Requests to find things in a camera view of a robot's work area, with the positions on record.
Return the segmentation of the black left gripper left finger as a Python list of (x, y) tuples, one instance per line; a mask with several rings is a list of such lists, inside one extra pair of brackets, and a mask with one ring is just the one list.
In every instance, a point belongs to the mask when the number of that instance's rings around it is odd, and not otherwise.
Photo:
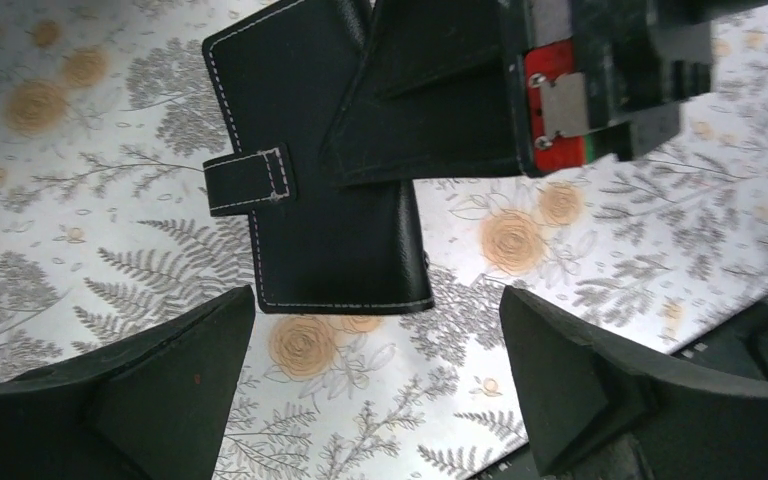
[(235, 288), (0, 382), (0, 479), (209, 479), (255, 320)]

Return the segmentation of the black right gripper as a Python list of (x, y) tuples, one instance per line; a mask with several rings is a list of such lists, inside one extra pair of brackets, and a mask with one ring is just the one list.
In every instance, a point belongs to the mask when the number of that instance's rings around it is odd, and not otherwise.
[(544, 176), (674, 138), (752, 1), (379, 1), (322, 146), (340, 185)]

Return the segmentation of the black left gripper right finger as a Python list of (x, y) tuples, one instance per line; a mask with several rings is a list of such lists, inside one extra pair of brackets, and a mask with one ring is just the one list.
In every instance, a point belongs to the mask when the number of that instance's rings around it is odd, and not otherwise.
[(676, 355), (511, 286), (499, 316), (542, 477), (768, 479), (768, 300)]

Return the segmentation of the black card holder wallet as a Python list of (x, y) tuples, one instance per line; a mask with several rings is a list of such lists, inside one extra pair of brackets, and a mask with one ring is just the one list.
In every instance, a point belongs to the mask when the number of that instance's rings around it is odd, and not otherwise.
[(320, 157), (370, 14), (366, 1), (279, 1), (203, 42), (233, 148), (204, 165), (209, 211), (247, 217), (267, 313), (434, 304), (412, 183), (338, 188)]

